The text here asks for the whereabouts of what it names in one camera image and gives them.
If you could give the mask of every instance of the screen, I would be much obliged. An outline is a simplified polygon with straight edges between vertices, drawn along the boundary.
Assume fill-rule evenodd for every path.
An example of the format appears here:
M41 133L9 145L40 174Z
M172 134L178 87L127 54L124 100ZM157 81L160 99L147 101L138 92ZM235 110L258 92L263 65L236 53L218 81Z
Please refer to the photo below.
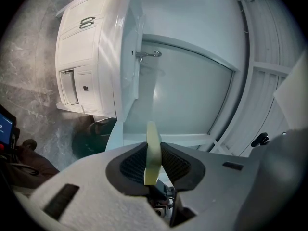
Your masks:
M0 142L10 144L10 135L13 123L0 114Z

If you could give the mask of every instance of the cabinet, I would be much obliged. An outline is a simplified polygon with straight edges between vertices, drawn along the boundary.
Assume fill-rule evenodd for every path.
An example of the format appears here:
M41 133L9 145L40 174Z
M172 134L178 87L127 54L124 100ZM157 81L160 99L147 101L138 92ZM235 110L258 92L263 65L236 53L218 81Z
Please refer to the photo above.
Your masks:
M75 0L56 45L57 108L124 121L138 98L144 15L139 0Z

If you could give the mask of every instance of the door handle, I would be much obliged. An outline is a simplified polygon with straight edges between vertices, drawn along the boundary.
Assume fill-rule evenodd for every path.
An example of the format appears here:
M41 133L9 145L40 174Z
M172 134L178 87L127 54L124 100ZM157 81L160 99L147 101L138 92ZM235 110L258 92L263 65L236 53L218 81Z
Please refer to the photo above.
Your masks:
M88 20L88 19L94 20L94 19L95 19L95 16L90 16L90 17L87 17L87 18L81 20L81 21L80 21L80 24L83 24L83 21Z
M80 29L83 29L83 28L89 27L89 26L92 25L92 24L94 24L94 21L88 21L88 22L85 22L85 23L81 24L81 25L79 26L79 28L80 28Z

